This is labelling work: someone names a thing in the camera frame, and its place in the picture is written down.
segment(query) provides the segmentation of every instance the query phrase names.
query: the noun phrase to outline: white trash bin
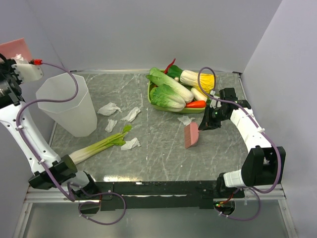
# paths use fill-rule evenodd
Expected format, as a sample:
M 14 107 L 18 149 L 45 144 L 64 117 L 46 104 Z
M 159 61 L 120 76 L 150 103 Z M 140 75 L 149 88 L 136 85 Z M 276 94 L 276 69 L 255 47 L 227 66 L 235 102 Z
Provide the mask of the white trash bin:
M 82 137 L 97 128 L 97 116 L 84 77 L 74 77 L 78 83 L 78 94 L 73 100 L 65 103 L 42 102 L 38 106 L 73 136 Z M 64 100 L 74 93 L 74 80 L 64 73 L 47 79 L 36 92 L 36 98 Z

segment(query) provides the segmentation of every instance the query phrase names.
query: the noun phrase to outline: brush bristles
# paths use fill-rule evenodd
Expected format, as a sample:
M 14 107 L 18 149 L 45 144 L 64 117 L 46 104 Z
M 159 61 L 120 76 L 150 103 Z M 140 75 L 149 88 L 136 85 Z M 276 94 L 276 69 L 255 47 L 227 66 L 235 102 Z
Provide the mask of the brush bristles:
M 185 126 L 184 134 L 185 134 L 185 149 L 187 149 L 188 147 L 192 145 L 192 139 L 190 136 L 190 124 Z

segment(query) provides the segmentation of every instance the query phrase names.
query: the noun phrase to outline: vegetable basket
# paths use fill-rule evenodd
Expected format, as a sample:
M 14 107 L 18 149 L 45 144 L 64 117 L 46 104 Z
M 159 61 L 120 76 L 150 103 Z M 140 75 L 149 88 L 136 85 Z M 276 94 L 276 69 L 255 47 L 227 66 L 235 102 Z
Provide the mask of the vegetable basket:
M 150 91 L 154 88 L 154 84 L 149 81 L 149 85 L 148 85 L 148 100 L 151 103 L 151 99 L 150 99 Z M 165 112 L 172 112 L 170 110 L 168 110 L 167 108 L 163 108 L 157 105 L 152 105 L 152 107 L 154 107 L 156 110 L 159 111 L 165 111 Z M 177 113 L 202 113 L 205 111 L 205 108 L 184 108 L 183 110 L 177 112 Z

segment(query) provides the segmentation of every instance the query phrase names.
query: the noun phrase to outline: crumpled tissue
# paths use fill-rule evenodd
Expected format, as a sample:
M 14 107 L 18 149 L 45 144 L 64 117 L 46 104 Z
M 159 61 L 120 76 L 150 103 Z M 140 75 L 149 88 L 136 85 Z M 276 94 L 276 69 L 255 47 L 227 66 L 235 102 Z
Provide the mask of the crumpled tissue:
M 112 130 L 115 127 L 115 125 L 117 124 L 117 122 L 118 122 L 117 120 L 108 119 L 108 125 L 105 128 L 105 131 L 112 132 Z
M 121 146 L 121 150 L 131 150 L 136 146 L 141 146 L 137 137 L 132 140 L 126 141 L 124 145 Z
M 140 112 L 141 110 L 138 107 L 135 107 L 129 112 L 129 114 L 126 117 L 122 118 L 121 120 L 126 120 L 128 122 L 131 122 L 137 117 L 137 114 Z
M 189 125 L 193 119 L 195 118 L 189 118 L 188 116 L 182 116 L 181 118 L 177 118 L 180 120 L 180 122 L 182 122 L 184 125 Z
M 104 115 L 104 116 L 110 116 L 111 114 L 114 114 L 115 111 L 121 111 L 120 107 L 117 107 L 117 105 L 115 103 L 108 103 L 107 105 L 103 106 L 102 108 L 100 108 L 98 110 L 98 114 Z

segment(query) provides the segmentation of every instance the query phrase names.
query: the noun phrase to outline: marble surface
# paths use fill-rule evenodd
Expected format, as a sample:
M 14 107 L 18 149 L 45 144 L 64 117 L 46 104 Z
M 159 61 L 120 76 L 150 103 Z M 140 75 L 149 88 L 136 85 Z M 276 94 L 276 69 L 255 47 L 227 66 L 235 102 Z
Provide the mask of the marble surface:
M 141 147 L 121 151 L 113 146 L 77 165 L 96 181 L 164 181 L 215 180 L 222 172 L 241 168 L 248 152 L 239 131 L 230 121 L 224 121 L 216 130 L 203 131 L 194 147 L 184 148 L 184 125 L 177 119 L 179 113 L 155 110 L 148 102 L 148 80 L 145 74 L 104 73 L 81 74 L 85 77 L 97 111 L 109 102 L 116 103 L 122 113 L 106 117 L 97 114 L 97 129 L 87 137 L 76 138 L 57 125 L 52 148 L 60 155 L 98 142 L 122 131 L 132 124 L 126 140 L 137 137 Z M 239 75 L 217 73 L 216 90 L 234 87 L 239 99 L 244 99 Z M 139 107 L 141 113 L 133 122 L 120 119 L 131 109 Z M 200 124 L 203 113 L 186 114 Z M 105 131 L 108 119 L 118 120 L 112 133 Z

